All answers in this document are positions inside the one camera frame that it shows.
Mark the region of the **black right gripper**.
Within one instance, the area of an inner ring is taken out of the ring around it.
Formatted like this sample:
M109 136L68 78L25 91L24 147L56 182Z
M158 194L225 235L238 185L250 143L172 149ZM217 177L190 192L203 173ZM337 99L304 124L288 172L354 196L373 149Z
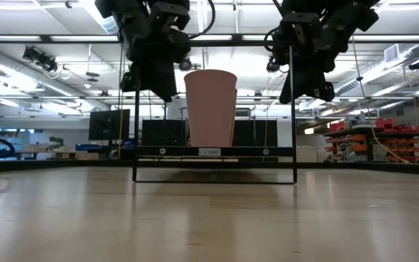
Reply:
M279 25L270 30L266 37L276 43L266 49L274 54L278 64L290 61L286 53L286 42L295 48L300 62L289 70L286 82L279 96L281 104L313 89L313 95L320 100L331 102L335 98L333 84L325 80L324 72L335 68L335 58L348 50L348 41L355 30L367 31L379 16L373 8L378 0L284 0L277 4L282 16Z

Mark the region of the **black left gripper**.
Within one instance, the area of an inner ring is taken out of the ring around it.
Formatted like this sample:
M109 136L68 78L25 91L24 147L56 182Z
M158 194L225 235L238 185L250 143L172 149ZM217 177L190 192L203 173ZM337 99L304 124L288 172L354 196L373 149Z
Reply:
M165 103L177 94L174 64L191 51L189 35L183 30L190 15L188 0L96 0L104 18L112 17L118 39L126 49L129 66L120 81L122 92L150 90Z

